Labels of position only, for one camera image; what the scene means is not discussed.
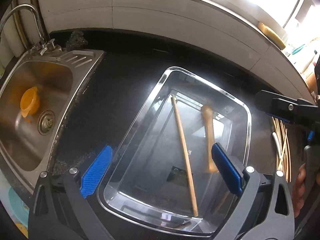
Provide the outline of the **right hand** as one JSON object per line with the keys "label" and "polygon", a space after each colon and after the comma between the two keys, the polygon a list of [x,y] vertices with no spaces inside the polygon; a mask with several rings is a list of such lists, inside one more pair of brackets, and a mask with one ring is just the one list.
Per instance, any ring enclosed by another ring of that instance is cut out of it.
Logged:
{"label": "right hand", "polygon": [[303,164],[299,168],[299,172],[295,181],[295,184],[292,189],[292,204],[294,217],[297,218],[300,214],[301,209],[304,206],[304,193],[305,193],[305,179],[306,179],[306,168]]}

